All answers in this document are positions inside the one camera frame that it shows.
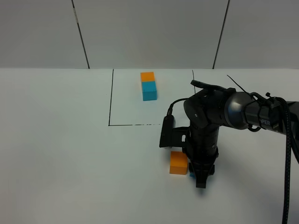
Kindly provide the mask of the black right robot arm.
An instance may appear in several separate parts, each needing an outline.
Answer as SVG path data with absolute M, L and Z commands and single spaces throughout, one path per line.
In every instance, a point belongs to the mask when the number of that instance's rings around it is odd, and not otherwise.
M 286 136 L 286 174 L 290 173 L 290 154 L 299 157 L 299 104 L 280 97 L 262 97 L 256 92 L 237 92 L 234 88 L 203 89 L 184 102 L 190 120 L 186 154 L 196 187 L 205 188 L 214 174 L 219 155 L 217 147 L 221 126 L 257 132 L 270 130 Z

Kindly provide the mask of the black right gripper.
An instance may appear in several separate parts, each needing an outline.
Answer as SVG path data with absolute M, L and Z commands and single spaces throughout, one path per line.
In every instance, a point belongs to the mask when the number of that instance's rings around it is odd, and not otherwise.
M 218 133 L 219 125 L 208 125 L 199 128 L 195 123 L 190 123 L 190 137 L 188 139 L 191 148 L 187 149 L 189 172 L 196 179 L 197 188 L 206 188 L 206 181 L 209 175 L 215 171 L 215 159 L 218 157 Z

